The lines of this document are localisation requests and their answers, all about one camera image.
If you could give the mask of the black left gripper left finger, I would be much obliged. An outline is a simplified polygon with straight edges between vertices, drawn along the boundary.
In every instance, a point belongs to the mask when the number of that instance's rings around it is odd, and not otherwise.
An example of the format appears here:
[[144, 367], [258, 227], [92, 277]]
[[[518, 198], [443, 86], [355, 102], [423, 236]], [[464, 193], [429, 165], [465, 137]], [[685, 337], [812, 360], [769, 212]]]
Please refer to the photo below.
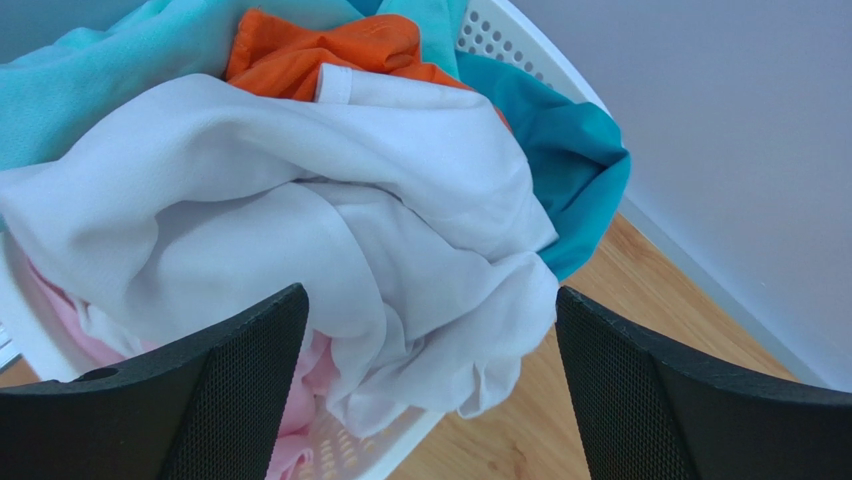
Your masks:
[[261, 479], [309, 313], [294, 284], [146, 354], [1, 392], [5, 479]]

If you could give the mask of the white t-shirt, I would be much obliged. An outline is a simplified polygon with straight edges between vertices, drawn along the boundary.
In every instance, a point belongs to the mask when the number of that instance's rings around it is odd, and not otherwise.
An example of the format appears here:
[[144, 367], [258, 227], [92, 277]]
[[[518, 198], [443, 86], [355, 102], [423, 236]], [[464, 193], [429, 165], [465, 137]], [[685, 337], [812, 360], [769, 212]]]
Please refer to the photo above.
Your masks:
[[477, 416], [554, 321], [555, 227], [508, 128], [361, 124], [188, 75], [4, 171], [1, 216], [93, 321], [156, 347], [301, 284], [338, 371], [321, 396], [356, 435], [411, 407]]

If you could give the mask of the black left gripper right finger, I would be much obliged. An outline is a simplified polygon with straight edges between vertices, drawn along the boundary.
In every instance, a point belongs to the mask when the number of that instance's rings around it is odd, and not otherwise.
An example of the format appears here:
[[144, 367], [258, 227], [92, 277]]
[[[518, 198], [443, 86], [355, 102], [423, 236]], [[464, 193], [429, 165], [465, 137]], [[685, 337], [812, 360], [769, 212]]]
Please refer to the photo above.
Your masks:
[[851, 397], [746, 369], [564, 287], [557, 335], [594, 479], [847, 479]]

